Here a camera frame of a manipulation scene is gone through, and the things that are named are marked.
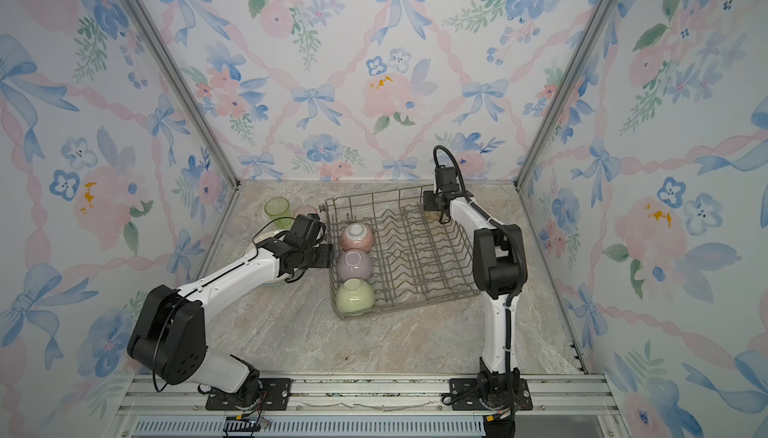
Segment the green glass tumbler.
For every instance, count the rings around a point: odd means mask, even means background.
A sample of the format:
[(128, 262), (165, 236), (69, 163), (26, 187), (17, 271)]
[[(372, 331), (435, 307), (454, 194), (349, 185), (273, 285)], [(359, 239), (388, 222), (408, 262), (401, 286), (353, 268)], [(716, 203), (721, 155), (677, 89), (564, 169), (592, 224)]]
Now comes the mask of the green glass tumbler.
[(264, 205), (264, 213), (268, 218), (268, 227), (277, 230), (289, 230), (291, 228), (294, 218), (287, 198), (271, 198)]

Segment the cream flamingo plate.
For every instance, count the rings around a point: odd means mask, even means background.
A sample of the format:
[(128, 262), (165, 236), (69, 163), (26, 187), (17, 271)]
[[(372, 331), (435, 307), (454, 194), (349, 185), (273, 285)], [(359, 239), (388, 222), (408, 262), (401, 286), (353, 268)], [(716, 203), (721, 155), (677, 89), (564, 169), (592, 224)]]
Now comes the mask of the cream flamingo plate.
[[(264, 233), (261, 233), (260, 235), (258, 235), (255, 238), (255, 242), (256, 243), (260, 243), (260, 242), (262, 242), (262, 241), (264, 241), (264, 240), (266, 240), (268, 238), (277, 237), (278, 235), (281, 235), (282, 233), (283, 233), (283, 230), (273, 230), (273, 231), (264, 232)], [(270, 281), (267, 281), (265, 283), (265, 286), (277, 286), (277, 285), (283, 284), (283, 283), (285, 283), (287, 281), (288, 278), (289, 278), (289, 274), (282, 274), (282, 275), (280, 275), (277, 278), (274, 278), (274, 279), (272, 279)]]

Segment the green ceramic bowl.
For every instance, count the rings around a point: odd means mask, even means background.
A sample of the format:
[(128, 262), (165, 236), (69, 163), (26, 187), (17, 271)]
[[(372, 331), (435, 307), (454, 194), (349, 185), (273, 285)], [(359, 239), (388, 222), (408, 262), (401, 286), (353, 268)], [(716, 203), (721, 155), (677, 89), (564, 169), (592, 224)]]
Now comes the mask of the green ceramic bowl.
[(342, 315), (360, 315), (370, 310), (374, 303), (373, 287), (358, 278), (343, 282), (335, 295), (336, 309)]

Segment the clear glass tumbler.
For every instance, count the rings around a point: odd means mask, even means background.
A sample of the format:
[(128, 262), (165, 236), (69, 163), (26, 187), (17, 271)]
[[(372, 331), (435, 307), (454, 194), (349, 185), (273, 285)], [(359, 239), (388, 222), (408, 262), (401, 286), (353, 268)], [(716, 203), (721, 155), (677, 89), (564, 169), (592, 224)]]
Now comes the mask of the clear glass tumbler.
[(227, 238), (242, 239), (250, 235), (251, 223), (247, 216), (233, 215), (224, 227), (224, 235)]

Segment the amber glass tumbler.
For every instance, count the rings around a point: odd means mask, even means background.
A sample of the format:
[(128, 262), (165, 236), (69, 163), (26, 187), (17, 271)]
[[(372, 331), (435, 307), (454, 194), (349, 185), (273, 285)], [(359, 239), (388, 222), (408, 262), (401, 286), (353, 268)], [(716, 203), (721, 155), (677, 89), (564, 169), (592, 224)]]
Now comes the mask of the amber glass tumbler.
[(442, 217), (442, 213), (440, 211), (425, 211), (424, 216), (430, 223), (439, 223)]

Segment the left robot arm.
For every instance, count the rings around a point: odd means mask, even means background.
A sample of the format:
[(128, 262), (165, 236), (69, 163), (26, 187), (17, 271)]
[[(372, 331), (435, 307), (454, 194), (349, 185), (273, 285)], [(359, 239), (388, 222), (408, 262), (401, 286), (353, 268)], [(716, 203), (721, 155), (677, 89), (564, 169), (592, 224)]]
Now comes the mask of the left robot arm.
[(127, 345), (128, 356), (168, 385), (187, 381), (227, 394), (255, 393), (258, 371), (211, 351), (207, 327), (246, 294), (281, 277), (332, 265), (333, 246), (316, 214), (288, 218), (290, 229), (257, 240), (238, 260), (195, 282), (147, 295)]

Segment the pink glass tumbler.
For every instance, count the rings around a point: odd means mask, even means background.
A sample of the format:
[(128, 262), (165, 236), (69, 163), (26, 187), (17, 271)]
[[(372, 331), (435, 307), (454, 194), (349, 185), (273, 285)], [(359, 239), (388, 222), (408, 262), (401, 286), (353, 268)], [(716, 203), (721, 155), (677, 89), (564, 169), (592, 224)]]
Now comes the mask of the pink glass tumbler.
[(312, 219), (318, 219), (319, 211), (317, 208), (313, 206), (309, 206), (309, 205), (300, 206), (294, 210), (293, 217), (298, 219), (301, 216), (312, 218)]

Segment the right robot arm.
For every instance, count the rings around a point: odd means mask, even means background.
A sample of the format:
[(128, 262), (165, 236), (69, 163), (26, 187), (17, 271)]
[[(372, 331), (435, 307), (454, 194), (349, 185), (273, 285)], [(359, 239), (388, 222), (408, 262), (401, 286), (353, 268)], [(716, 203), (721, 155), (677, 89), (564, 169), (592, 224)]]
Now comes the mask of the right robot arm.
[(468, 192), (456, 166), (435, 167), (434, 188), (424, 209), (458, 224), (471, 239), (471, 272), (483, 295), (484, 346), (477, 375), (479, 400), (512, 412), (522, 386), (515, 351), (515, 314), (528, 279), (522, 231), (492, 217)]

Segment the lilac ceramic bowl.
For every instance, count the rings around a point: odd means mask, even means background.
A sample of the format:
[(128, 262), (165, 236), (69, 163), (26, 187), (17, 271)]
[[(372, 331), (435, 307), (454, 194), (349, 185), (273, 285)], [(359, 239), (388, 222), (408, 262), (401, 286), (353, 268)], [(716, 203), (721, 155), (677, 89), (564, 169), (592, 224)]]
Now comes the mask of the lilac ceramic bowl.
[(351, 279), (368, 281), (373, 274), (373, 262), (367, 252), (351, 249), (341, 254), (336, 271), (342, 282)]

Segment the pink patterned bowl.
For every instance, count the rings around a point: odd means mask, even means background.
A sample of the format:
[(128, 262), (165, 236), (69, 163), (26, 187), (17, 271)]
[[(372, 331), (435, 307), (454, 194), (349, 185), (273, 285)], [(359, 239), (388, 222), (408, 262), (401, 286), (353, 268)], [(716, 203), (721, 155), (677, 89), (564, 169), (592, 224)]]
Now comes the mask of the pink patterned bowl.
[(369, 252), (374, 246), (375, 235), (367, 224), (353, 222), (343, 228), (340, 243), (344, 251)]

